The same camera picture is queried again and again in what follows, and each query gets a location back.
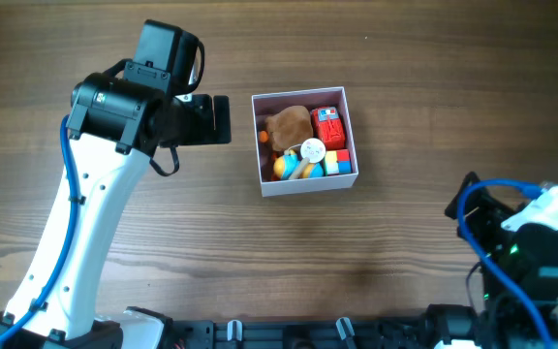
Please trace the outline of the orange blue duck toy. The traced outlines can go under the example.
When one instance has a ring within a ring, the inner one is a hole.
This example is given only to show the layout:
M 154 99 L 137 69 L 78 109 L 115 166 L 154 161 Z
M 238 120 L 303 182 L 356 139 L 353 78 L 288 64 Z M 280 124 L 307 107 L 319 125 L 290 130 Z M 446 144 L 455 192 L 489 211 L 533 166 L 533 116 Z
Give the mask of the orange blue duck toy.
M 288 180 L 298 168 L 301 160 L 294 150 L 274 157 L 272 180 Z M 299 178 L 323 177 L 324 169 L 320 163 L 307 164 Z

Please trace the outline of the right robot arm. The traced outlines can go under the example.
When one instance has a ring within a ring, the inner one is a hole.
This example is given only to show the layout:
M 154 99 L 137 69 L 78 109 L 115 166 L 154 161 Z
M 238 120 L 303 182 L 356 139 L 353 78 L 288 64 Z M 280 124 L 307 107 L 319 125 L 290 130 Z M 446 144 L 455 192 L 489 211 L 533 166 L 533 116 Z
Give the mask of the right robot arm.
M 558 348 L 558 184 L 465 175 L 445 215 L 478 256 L 483 310 L 431 305 L 426 348 Z

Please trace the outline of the brown plush toy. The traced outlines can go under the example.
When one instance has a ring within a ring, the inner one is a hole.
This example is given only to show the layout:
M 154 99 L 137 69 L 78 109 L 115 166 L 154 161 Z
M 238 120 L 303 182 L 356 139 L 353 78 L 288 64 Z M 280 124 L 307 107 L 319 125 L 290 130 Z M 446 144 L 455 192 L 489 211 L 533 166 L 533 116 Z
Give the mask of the brown plush toy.
M 267 117 L 258 133 L 260 143 L 272 151 L 283 152 L 314 137 L 311 116 L 304 106 L 291 106 Z

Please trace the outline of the wooden pig rattle drum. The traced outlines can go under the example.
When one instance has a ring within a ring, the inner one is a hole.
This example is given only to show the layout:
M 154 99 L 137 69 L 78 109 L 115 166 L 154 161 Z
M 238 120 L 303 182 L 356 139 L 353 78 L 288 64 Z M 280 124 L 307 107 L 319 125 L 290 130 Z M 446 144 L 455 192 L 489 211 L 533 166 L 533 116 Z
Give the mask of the wooden pig rattle drum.
M 325 145 L 316 138 L 310 138 L 301 144 L 291 146 L 285 150 L 284 153 L 287 153 L 289 150 L 294 150 L 298 155 L 298 158 L 301 160 L 298 168 L 289 179 L 299 179 L 299 175 L 302 173 L 307 164 L 321 164 L 322 160 L 326 156 Z

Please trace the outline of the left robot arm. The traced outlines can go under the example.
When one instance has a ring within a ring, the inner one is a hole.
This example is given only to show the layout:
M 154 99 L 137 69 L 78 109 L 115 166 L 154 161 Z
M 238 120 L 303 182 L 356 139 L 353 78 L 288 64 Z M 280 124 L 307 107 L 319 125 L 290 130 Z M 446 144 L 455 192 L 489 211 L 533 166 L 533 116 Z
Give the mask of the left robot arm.
M 135 55 L 78 83 L 60 126 L 64 170 L 32 263 L 0 311 L 0 348 L 170 348 L 171 319 L 100 316 L 101 274 L 122 212 L 158 148 L 228 143 L 229 100 L 201 95 L 202 41 L 148 20 Z

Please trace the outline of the colourful 2x2 puzzle cube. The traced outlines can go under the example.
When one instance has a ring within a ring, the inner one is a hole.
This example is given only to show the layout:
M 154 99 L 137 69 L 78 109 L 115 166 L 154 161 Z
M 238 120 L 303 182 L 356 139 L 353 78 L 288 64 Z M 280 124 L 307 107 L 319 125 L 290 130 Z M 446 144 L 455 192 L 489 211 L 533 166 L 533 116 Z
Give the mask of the colourful 2x2 puzzle cube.
M 326 176 L 350 174 L 352 163 L 349 150 L 328 150 L 323 160 L 323 167 Z

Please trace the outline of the red toy fire truck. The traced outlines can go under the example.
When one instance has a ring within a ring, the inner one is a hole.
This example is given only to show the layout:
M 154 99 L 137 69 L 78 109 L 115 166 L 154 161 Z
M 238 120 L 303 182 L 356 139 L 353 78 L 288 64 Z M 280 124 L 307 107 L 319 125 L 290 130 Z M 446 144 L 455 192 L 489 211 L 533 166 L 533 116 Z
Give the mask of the red toy fire truck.
M 336 107 L 321 107 L 310 111 L 316 137 L 327 150 L 341 149 L 346 144 L 346 134 Z

